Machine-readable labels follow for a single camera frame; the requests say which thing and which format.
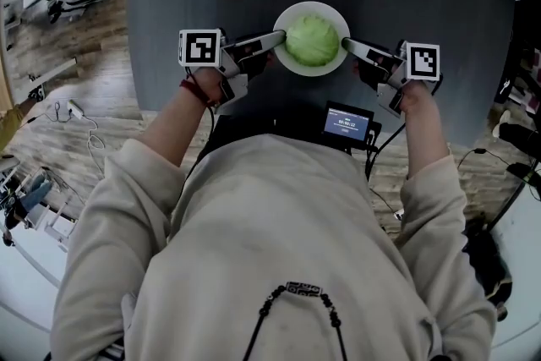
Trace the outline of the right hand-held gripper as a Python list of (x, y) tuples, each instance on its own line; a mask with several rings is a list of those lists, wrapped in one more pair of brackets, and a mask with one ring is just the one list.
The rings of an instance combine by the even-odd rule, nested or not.
[(393, 52), (385, 47), (352, 37), (342, 47), (369, 66), (361, 80), (374, 89), (378, 103), (396, 117), (402, 116), (402, 88), (411, 81), (440, 81), (440, 46), (400, 41)]

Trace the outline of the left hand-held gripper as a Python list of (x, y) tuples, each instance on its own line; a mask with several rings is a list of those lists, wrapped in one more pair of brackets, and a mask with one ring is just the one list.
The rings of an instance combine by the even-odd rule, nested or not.
[(180, 30), (178, 63), (190, 74), (214, 68), (221, 74), (222, 98), (210, 106), (219, 111), (248, 94), (249, 81), (260, 74), (266, 55), (286, 40), (286, 31), (273, 30), (229, 42), (223, 29)]

